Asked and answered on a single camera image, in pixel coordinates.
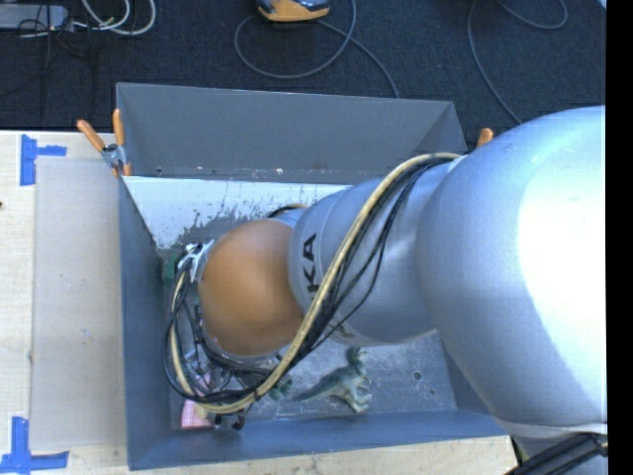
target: orange spherical gripper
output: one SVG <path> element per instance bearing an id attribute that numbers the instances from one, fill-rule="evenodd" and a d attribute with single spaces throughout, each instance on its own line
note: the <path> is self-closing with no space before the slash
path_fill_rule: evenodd
<path id="1" fill-rule="evenodd" d="M 288 281 L 291 233 L 279 221 L 256 220 L 211 248 L 198 294 L 207 333 L 222 350 L 264 355 L 294 338 L 303 313 Z"/>

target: yellow cable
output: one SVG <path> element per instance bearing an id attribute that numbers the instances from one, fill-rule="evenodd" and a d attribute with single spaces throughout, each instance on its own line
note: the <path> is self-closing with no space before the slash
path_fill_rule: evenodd
<path id="1" fill-rule="evenodd" d="M 286 369 L 288 368 L 292 360 L 295 358 L 295 356 L 299 352 L 299 349 L 301 348 L 301 345 L 304 342 L 304 339 L 306 339 L 306 336 L 310 332 L 310 328 L 312 327 L 313 323 L 315 322 L 315 319 L 317 318 L 318 313 L 320 312 L 320 308 L 323 304 L 323 301 L 325 300 L 325 297 L 327 296 L 327 293 L 329 292 L 329 288 L 331 287 L 331 284 L 336 276 L 336 273 L 338 272 L 339 267 L 341 266 L 347 252 L 349 251 L 349 248 L 354 243 L 356 237 L 358 236 L 358 233 L 360 232 L 362 228 L 363 223 L 369 217 L 369 214 L 374 209 L 376 204 L 381 200 L 385 191 L 389 188 L 389 186 L 394 181 L 396 181 L 396 179 L 398 179 L 398 177 L 400 177 L 404 172 L 406 172 L 408 169 L 410 169 L 411 167 L 415 165 L 418 165 L 420 163 L 425 163 L 425 162 L 432 162 L 438 159 L 453 160 L 455 158 L 459 158 L 460 156 L 462 155 L 457 154 L 457 153 L 449 153 L 449 152 L 427 153 L 427 154 L 415 156 L 414 158 L 410 158 L 409 160 L 401 163 L 392 172 L 390 172 L 387 176 L 385 176 L 383 181 L 380 182 L 380 184 L 376 187 L 374 192 L 372 192 L 372 194 L 369 196 L 369 198 L 367 199 L 367 201 L 365 202 L 361 210 L 358 212 L 358 215 L 356 216 L 356 219 L 352 223 L 351 227 L 347 231 L 345 238 L 343 239 L 342 243 L 338 247 L 338 250 L 336 251 L 336 255 L 334 256 L 334 259 L 330 263 L 329 267 L 327 268 L 327 271 L 325 272 L 325 275 L 323 276 L 323 279 L 321 281 L 320 286 L 318 287 L 316 295 L 313 298 L 312 303 L 310 304 L 310 307 L 308 309 L 308 312 L 306 313 L 306 316 L 304 317 L 304 321 L 300 325 L 299 330 L 297 331 L 297 334 L 295 335 L 295 338 L 292 340 L 288 350 L 286 351 L 286 354 L 284 355 L 282 360 L 279 362 L 279 364 L 275 366 L 275 369 L 273 369 L 270 375 L 268 375 L 266 380 L 255 390 L 255 392 L 252 392 L 249 395 L 233 403 L 229 403 L 227 405 L 212 405 L 210 403 L 198 403 L 198 406 L 214 414 L 220 414 L 220 415 L 234 414 L 236 412 L 239 412 L 245 409 L 249 405 L 252 405 L 255 401 L 257 401 L 258 397 L 264 396 L 275 385 L 277 385 L 277 382 L 284 375 L 284 372 L 286 371 Z M 186 273 L 183 273 L 183 275 L 181 276 L 178 282 L 179 284 L 182 283 L 182 279 L 185 276 L 185 274 Z M 176 293 L 174 293 L 174 301 L 172 302 L 172 311 L 175 308 L 175 298 L 176 298 Z M 171 346 L 171 354 L 172 354 L 174 367 L 176 369 L 176 376 L 180 384 L 182 385 L 183 390 L 189 393 L 192 398 L 195 398 L 194 392 L 192 391 L 189 384 L 186 382 L 185 374 L 180 364 L 180 357 L 178 356 L 178 352 L 177 352 L 178 346 L 176 343 L 174 327 L 172 327 L 170 331 L 170 346 Z"/>

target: pink object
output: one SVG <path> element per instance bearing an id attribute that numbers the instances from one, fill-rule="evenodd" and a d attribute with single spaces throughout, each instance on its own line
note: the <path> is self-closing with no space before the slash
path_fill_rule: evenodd
<path id="1" fill-rule="evenodd" d="M 182 407 L 180 427 L 182 429 L 212 428 L 213 424 L 208 419 L 200 419 L 196 414 L 196 403 L 186 400 Z"/>

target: toy dinosaur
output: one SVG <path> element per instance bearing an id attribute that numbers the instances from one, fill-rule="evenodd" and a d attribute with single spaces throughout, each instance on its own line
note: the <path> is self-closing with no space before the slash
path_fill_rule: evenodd
<path id="1" fill-rule="evenodd" d="M 320 396 L 333 396 L 344 401 L 349 407 L 358 413 L 369 408 L 372 395 L 369 394 L 370 379 L 367 377 L 363 357 L 367 351 L 360 346 L 351 346 L 347 349 L 347 366 L 336 368 L 325 375 L 320 381 L 295 399 L 299 401 L 309 400 Z"/>

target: blue tape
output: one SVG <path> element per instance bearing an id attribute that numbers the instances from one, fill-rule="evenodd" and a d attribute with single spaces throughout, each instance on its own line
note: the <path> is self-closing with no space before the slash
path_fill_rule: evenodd
<path id="1" fill-rule="evenodd" d="M 38 146 L 35 139 L 22 134 L 22 157 L 20 160 L 20 185 L 33 185 L 36 182 L 36 158 L 40 155 L 66 156 L 64 146 Z"/>
<path id="2" fill-rule="evenodd" d="M 59 454 L 31 455 L 29 450 L 29 421 L 21 417 L 12 419 L 11 453 L 3 454 L 0 473 L 29 475 L 32 470 L 54 470 L 68 464 L 68 451 Z"/>

